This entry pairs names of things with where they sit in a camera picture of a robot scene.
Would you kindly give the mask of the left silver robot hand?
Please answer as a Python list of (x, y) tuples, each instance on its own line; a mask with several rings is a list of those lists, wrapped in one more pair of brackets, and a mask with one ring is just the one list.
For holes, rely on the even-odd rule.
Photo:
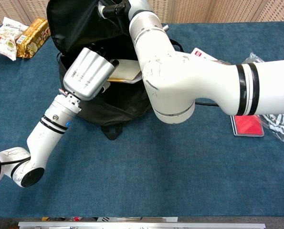
[(63, 85), (80, 100), (90, 101), (101, 91), (118, 65), (118, 60), (108, 60), (84, 47), (67, 70)]

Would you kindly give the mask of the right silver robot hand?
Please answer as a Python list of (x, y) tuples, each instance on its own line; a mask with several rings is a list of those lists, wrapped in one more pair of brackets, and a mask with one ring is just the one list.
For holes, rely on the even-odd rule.
[(108, 18), (129, 18), (131, 5), (128, 0), (99, 0), (98, 11), (100, 15)]

